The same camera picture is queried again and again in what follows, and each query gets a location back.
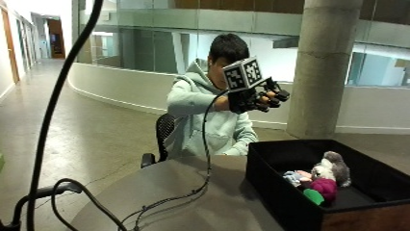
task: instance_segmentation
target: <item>gray floor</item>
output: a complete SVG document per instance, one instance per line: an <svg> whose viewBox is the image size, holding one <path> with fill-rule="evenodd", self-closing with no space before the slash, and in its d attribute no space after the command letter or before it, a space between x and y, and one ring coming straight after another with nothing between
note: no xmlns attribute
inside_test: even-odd
<svg viewBox="0 0 410 231"><path fill-rule="evenodd" d="M0 219L6 223L12 220L17 200L28 193L39 131L61 65L60 60L36 64L0 102L0 153L7 162L0 172ZM104 191L139 169L143 153L156 153L156 119L157 115L80 96L65 86L51 123L40 186L69 177L93 194ZM280 130L256 132L262 141L293 139ZM410 174L410 136L336 134L334 139ZM57 199L57 208L72 220L87 203L83 194L67 193ZM49 200L40 199L36 204L36 229L65 230Z"/></svg>

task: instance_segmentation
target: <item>concrete floor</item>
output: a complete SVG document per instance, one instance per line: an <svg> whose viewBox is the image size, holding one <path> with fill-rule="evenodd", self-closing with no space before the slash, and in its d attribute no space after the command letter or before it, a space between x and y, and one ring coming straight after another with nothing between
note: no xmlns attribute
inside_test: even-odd
<svg viewBox="0 0 410 231"><path fill-rule="evenodd" d="M17 200L28 194L39 132L61 66L61 60L43 60L0 102L0 153L7 162L0 172L4 223L12 220ZM157 115L95 101L65 86L51 123L40 187L69 177L85 184L93 194L104 191L140 168L143 153L157 152L156 119ZM256 132L261 141L294 139L280 130L256 128ZM410 136L336 134L334 139L410 174ZM83 194L67 193L57 198L67 220L87 203ZM48 199L37 200L36 229L65 230L51 205Z"/></svg>

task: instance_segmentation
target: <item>plush toy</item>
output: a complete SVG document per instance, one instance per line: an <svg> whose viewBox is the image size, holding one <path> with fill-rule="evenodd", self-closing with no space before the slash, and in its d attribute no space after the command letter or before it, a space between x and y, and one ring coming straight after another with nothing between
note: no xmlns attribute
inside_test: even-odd
<svg viewBox="0 0 410 231"><path fill-rule="evenodd" d="M333 174L333 163L329 159L322 158L322 161L314 165L312 169L312 173L297 170L297 171L288 171L284 175L284 178L296 186L301 186L305 195L317 203L322 204L332 203L336 199L337 195L337 184L336 184L336 177ZM316 197L312 197L313 193L318 192L324 199L318 199L318 196L314 194Z"/></svg>
<svg viewBox="0 0 410 231"><path fill-rule="evenodd" d="M344 162L341 154L333 151L328 151L324 155L324 159L332 162L332 171L337 185L341 187L350 186L350 170Z"/></svg>

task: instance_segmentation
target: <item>black box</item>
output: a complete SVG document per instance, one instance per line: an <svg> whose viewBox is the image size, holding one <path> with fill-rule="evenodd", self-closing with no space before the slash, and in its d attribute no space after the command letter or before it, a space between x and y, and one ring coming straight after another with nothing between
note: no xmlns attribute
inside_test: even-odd
<svg viewBox="0 0 410 231"><path fill-rule="evenodd" d="M322 207L284 179L284 173L310 171L326 151L342 155L353 185L338 188L334 203ZM410 230L410 176L337 141L250 143L246 179L286 230Z"/></svg>

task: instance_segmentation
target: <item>light gray hoodie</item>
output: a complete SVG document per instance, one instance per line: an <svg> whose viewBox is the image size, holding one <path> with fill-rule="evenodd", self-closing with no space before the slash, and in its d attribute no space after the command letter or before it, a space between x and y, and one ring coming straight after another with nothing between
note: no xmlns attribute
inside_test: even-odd
<svg viewBox="0 0 410 231"><path fill-rule="evenodd" d="M176 77L168 94L168 113L176 119L176 128L164 144L168 159L204 155L203 120L205 111L221 91L215 87L205 72L193 62L184 76ZM248 113L216 112L212 107L207 116L207 143L211 155L246 155L248 144L257 141L257 134Z"/></svg>

